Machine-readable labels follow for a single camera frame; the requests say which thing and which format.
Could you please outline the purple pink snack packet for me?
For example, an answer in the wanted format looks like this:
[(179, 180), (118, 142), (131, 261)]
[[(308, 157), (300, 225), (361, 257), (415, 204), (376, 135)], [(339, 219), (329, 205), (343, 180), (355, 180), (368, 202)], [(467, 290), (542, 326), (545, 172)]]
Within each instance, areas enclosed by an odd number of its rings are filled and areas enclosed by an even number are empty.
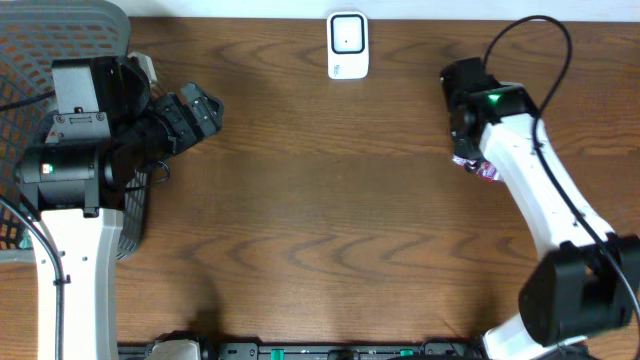
[(453, 155), (452, 161), (456, 165), (462, 167), (467, 173), (476, 175), (489, 182), (503, 181), (503, 178), (498, 172), (497, 168), (484, 158), (471, 160)]

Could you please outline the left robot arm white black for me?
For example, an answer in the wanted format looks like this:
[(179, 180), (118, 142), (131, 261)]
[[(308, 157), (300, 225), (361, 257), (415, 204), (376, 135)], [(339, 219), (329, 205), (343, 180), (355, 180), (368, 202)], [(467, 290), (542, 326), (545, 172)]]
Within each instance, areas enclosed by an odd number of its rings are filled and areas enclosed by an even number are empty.
[(37, 354), (114, 359), (115, 263), (134, 177), (218, 133), (222, 102), (194, 83), (151, 95), (151, 72), (125, 56), (56, 60), (57, 110), (16, 168), (34, 217)]

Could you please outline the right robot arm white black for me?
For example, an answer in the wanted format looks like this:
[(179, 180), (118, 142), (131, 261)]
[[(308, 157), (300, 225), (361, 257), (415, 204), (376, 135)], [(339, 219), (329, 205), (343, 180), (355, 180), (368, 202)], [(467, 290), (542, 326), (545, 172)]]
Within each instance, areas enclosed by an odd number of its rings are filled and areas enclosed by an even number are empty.
[(499, 82), (479, 58), (440, 73), (454, 157), (506, 184), (540, 262), (518, 296), (518, 313), (482, 337), (492, 359), (537, 359), (626, 326), (639, 288), (639, 239), (619, 236), (563, 167), (524, 87)]

